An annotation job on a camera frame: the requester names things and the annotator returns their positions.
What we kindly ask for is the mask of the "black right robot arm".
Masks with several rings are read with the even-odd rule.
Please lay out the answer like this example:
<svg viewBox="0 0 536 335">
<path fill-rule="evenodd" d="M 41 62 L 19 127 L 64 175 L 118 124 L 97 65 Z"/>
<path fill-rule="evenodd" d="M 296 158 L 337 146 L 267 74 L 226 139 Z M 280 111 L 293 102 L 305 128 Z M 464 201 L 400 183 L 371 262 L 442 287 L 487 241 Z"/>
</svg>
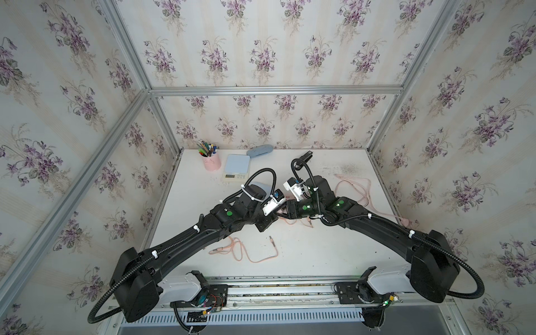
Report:
<svg viewBox="0 0 536 335">
<path fill-rule="evenodd" d="M 484 295 L 480 275 L 453 253 L 443 234 L 407 228 L 370 212 L 355 200 L 337 197 L 327 180 L 319 175 L 310 174 L 302 180 L 297 171 L 311 170 L 302 159 L 293 159 L 290 166 L 294 176 L 286 182 L 286 188 L 295 198 L 286 205 L 287 219 L 318 219 L 327 227 L 353 230 L 387 247 L 410 265 L 396 278 L 385 280 L 385 289 L 380 287 L 378 269 L 368 268 L 356 285 L 365 304 L 405 290 L 434 303 L 443 302 L 447 296 L 476 300 Z"/>
</svg>

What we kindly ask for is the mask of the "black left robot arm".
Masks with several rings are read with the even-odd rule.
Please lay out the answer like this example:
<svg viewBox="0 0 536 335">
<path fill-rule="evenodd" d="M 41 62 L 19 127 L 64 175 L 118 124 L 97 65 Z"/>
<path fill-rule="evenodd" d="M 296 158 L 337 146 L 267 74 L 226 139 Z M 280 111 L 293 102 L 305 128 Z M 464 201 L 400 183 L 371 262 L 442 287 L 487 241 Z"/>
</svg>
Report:
<svg viewBox="0 0 536 335">
<path fill-rule="evenodd" d="M 117 261 L 109 289 L 89 312 L 88 323 L 96 324 L 115 314 L 123 314 L 129 322 L 141 319 L 159 303 L 164 293 L 159 284 L 173 269 L 245 225 L 275 222 L 277 216 L 264 209 L 270 201 L 284 198 L 275 182 L 265 192 L 248 180 L 184 232 L 143 251 L 127 249 Z"/>
</svg>

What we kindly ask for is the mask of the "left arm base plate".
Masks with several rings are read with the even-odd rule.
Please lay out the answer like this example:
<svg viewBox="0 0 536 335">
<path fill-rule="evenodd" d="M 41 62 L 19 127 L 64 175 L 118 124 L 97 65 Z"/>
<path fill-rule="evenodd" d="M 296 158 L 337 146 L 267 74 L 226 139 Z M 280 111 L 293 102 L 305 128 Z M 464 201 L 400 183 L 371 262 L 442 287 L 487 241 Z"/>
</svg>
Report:
<svg viewBox="0 0 536 335">
<path fill-rule="evenodd" d="M 216 310 L 227 304 L 229 285 L 218 284 L 203 288 L 191 301 L 174 301 L 170 306 L 177 308 L 203 308 Z"/>
</svg>

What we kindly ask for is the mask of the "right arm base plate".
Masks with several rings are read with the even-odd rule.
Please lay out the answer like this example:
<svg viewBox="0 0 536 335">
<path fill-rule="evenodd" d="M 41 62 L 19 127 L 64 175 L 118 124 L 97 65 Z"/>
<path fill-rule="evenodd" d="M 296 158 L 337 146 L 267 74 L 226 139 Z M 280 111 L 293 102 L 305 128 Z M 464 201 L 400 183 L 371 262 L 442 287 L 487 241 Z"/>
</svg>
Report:
<svg viewBox="0 0 536 335">
<path fill-rule="evenodd" d="M 365 304 L 383 308 L 388 307 L 397 299 L 392 293 L 376 293 L 368 283 L 359 281 L 337 282 L 334 284 L 334 292 L 340 304 Z"/>
</svg>

